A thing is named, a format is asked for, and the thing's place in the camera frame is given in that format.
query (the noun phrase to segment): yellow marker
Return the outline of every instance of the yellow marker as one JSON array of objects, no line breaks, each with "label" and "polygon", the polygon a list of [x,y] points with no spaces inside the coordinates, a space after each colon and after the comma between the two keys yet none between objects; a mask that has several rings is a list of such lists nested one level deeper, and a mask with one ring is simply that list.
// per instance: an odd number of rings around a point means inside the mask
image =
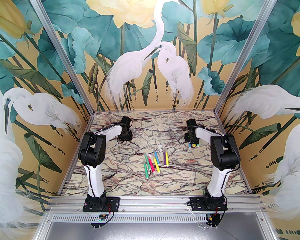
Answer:
[{"label": "yellow marker", "polygon": [[156,159],[154,158],[153,160],[154,160],[154,163],[155,163],[155,166],[156,166],[157,171],[160,173],[161,171],[160,171],[160,169],[159,169],[159,166],[158,166],[158,164],[157,164]]},{"label": "yellow marker", "polygon": [[169,158],[168,158],[168,152],[166,150],[166,164],[167,164],[167,167],[169,166]]}]

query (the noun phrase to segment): marker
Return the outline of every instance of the marker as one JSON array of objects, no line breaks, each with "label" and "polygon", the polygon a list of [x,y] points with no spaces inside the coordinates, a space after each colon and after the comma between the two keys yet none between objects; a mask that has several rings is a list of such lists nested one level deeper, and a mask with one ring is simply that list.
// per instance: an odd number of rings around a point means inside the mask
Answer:
[{"label": "marker", "polygon": [[155,159],[157,160],[157,163],[160,164],[156,151],[153,150],[153,152],[154,152]]},{"label": "marker", "polygon": [[147,154],[145,152],[144,152],[144,156],[145,156],[145,159],[146,159],[147,167],[148,167],[148,169],[150,169],[150,164],[149,164],[149,161],[148,161],[148,157],[147,157]]},{"label": "marker", "polygon": [[168,152],[167,152],[167,149],[166,149],[166,164],[167,164],[167,167],[169,166],[169,158],[168,158]]},{"label": "marker", "polygon": [[167,166],[167,159],[166,159],[166,150],[163,150],[163,164],[166,167]]},{"label": "marker", "polygon": [[161,172],[161,170],[159,169],[159,166],[158,166],[158,164],[157,164],[157,161],[156,161],[156,159],[155,158],[153,158],[153,161],[154,161],[154,164],[155,164],[155,167],[156,167],[156,169],[157,169],[157,171],[160,173]]},{"label": "marker", "polygon": [[154,169],[154,166],[153,166],[153,164],[152,164],[152,162],[151,162],[151,158],[150,158],[150,157],[148,158],[148,161],[149,161],[149,163],[150,163],[152,172],[155,173],[155,169]]},{"label": "marker", "polygon": [[145,160],[144,160],[144,169],[145,169],[146,179],[149,179],[148,170],[147,170],[147,165],[146,165],[146,161],[145,161]]}]

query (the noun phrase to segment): marble tabletop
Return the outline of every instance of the marble tabletop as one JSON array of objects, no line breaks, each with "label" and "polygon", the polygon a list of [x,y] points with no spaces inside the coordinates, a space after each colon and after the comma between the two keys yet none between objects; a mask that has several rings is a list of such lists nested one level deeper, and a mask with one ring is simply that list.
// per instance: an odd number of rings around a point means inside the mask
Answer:
[{"label": "marble tabletop", "polygon": [[[133,119],[131,142],[118,143],[111,140],[106,144],[106,158],[102,176],[107,196],[137,195],[201,195],[212,176],[210,146],[200,139],[199,146],[189,148],[184,141],[183,128],[188,119],[198,120],[211,129],[219,130],[212,111],[184,112],[102,112],[95,116],[91,131],[104,124],[120,121],[122,116]],[[166,148],[169,167],[160,165],[160,173],[145,177],[144,152],[153,155],[153,149],[163,162]],[[86,172],[77,162],[65,195],[86,195],[88,183]],[[238,172],[231,173],[226,194],[247,193],[245,183]]]}]

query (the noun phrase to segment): blue marker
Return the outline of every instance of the blue marker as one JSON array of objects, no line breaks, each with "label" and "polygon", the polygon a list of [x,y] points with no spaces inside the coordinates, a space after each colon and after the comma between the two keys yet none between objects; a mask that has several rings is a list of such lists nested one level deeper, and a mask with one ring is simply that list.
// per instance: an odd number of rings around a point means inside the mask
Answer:
[{"label": "blue marker", "polygon": [[153,152],[154,152],[155,159],[156,159],[157,163],[158,163],[158,164],[160,164],[160,162],[159,162],[159,159],[158,159],[158,156],[157,156],[157,153],[156,153],[156,151],[155,151],[155,150],[153,150]]}]

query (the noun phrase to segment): painted wall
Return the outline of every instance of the painted wall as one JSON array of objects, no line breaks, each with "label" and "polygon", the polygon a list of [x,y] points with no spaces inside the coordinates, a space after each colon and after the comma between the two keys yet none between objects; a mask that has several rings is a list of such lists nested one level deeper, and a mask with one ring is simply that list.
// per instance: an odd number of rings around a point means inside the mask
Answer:
[{"label": "painted wall", "polygon": [[300,238],[299,5],[276,3],[260,36],[269,48],[250,59],[219,112],[280,239]]},{"label": "painted wall", "polygon": [[89,115],[29,1],[0,9],[0,236],[31,239]]},{"label": "painted wall", "polygon": [[[263,2],[184,0],[186,7],[177,0],[46,0],[43,5],[95,109],[201,110],[215,106]],[[266,51],[264,38],[251,56]],[[147,58],[161,41],[170,43]]]}]

